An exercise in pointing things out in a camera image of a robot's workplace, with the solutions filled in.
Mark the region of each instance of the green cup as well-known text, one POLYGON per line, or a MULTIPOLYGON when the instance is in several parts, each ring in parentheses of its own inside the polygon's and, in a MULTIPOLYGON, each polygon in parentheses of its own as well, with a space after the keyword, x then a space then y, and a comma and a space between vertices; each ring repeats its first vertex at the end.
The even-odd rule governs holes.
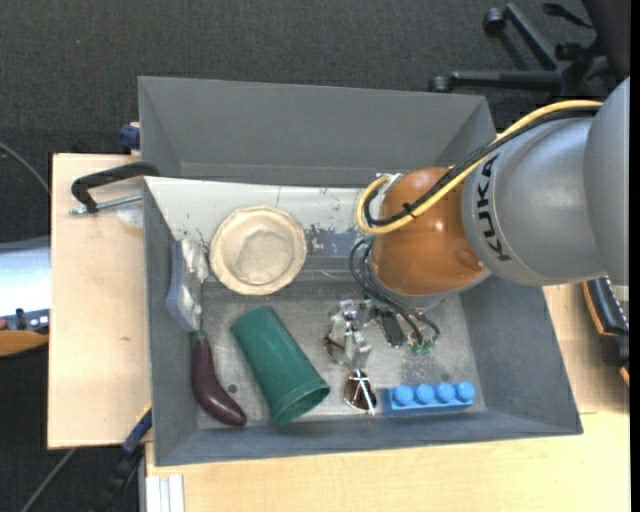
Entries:
POLYGON ((283 425, 310 411, 329 386, 269 306, 253 309, 231 326, 271 411, 283 425))

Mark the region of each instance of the wooden board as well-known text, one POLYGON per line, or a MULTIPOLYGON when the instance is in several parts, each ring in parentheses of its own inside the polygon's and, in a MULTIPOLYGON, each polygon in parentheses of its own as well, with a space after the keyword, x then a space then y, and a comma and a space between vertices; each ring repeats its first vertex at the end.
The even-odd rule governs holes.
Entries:
MULTIPOLYGON (((117 444, 150 400, 142 230, 116 210, 71 216, 73 181, 132 161, 124 155, 53 158, 49 448, 117 444)), ((131 179, 92 192, 140 192, 131 179)))
MULTIPOLYGON (((628 422, 583 417, 585 434, 156 468, 184 475, 188 512, 630 510, 628 422)), ((152 460, 147 446, 147 460, 152 460)))

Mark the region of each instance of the gray bin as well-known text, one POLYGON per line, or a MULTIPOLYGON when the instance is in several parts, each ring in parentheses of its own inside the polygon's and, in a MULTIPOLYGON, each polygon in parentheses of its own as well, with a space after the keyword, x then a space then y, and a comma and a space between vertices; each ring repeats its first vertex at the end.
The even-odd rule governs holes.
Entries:
POLYGON ((452 163, 490 140, 495 132, 483 98, 141 78, 140 110, 142 157, 164 176, 147 178, 144 187, 157 465, 582 432, 539 288, 492 277, 445 299, 429 312, 443 330, 429 355, 392 349, 380 333, 368 332, 374 349, 367 370, 379 395, 399 384, 468 380, 477 396, 465 411, 359 415, 342 403, 344 368, 322 350, 328 312, 339 300, 361 297, 346 259, 361 236, 352 218, 357 189, 376 172, 452 163), (233 396, 249 418, 235 429, 196 403, 188 335, 167 314, 165 296, 170 244, 189 236, 208 245, 220 218, 258 201, 259 187, 242 183, 268 185, 260 202, 299 218, 309 254, 294 282, 271 296, 238 295, 213 276, 203 285, 203 329, 219 380, 236 386, 233 396), (262 304, 276 310, 332 387, 320 406, 283 427, 269 422, 229 332, 235 318, 262 304))

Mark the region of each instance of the wooden table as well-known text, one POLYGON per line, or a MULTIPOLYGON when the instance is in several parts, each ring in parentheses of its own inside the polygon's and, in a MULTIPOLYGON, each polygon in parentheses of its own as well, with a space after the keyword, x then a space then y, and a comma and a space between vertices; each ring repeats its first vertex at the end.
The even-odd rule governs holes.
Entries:
MULTIPOLYGON (((149 401, 142 232, 115 211, 67 213, 75 178, 134 158, 53 159, 50 448, 121 443, 149 401)), ((580 287, 545 294, 583 435, 180 467, 155 467, 149 442, 147 473, 182 473, 188 512, 630 510, 628 389, 602 363, 580 287)))

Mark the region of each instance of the gray floor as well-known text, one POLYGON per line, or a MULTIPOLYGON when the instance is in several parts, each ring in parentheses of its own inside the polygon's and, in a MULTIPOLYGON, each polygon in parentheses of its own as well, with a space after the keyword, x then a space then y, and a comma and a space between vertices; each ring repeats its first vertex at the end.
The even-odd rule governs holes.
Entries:
MULTIPOLYGON (((592 33, 518 2, 551 41, 592 33)), ((562 2, 585 16, 577 0, 562 2)), ((509 28, 514 59, 483 34, 491 0, 189 0, 0 3, 0 141, 49 173, 56 152, 121 152, 137 118, 136 77, 188 76, 424 91, 453 69, 537 68, 509 28)), ((501 129, 542 93, 485 94, 501 129)), ((37 182, 0 151, 0 242, 49 231, 37 182)), ((18 511, 64 452, 46 451, 47 353, 0 360, 0 511, 18 511)), ((114 469, 115 448, 82 449, 34 511, 87 510, 114 469)), ((135 492, 114 510, 136 509, 135 492)))

